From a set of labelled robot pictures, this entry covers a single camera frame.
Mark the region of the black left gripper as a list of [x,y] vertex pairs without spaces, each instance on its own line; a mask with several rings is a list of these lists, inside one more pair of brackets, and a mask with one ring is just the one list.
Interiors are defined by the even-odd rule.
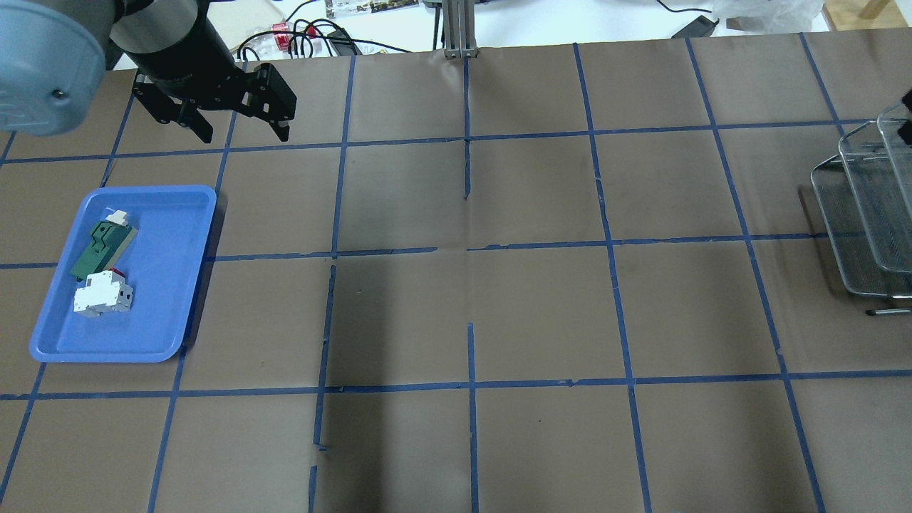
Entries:
[[151,81],[135,79],[133,96],[158,123],[178,123],[208,144],[214,127],[198,108],[235,108],[267,123],[280,142],[289,140],[297,104],[290,85],[270,63],[242,72],[208,19],[197,19],[187,35],[169,48],[126,54]]

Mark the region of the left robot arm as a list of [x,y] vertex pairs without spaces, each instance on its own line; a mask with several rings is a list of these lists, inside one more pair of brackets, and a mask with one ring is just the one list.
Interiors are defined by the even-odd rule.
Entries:
[[81,126],[118,50],[137,66],[133,96],[158,123],[210,143],[205,111],[263,120],[286,142],[297,97],[268,63],[244,71],[206,1],[4,1],[2,130],[56,136]]

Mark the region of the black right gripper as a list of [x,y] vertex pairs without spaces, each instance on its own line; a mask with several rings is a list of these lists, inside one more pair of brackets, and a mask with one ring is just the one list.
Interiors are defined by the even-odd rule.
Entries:
[[906,115],[906,119],[901,123],[898,130],[896,130],[896,133],[898,133],[898,136],[903,143],[912,143],[912,90],[903,94],[901,105],[903,106],[903,114]]

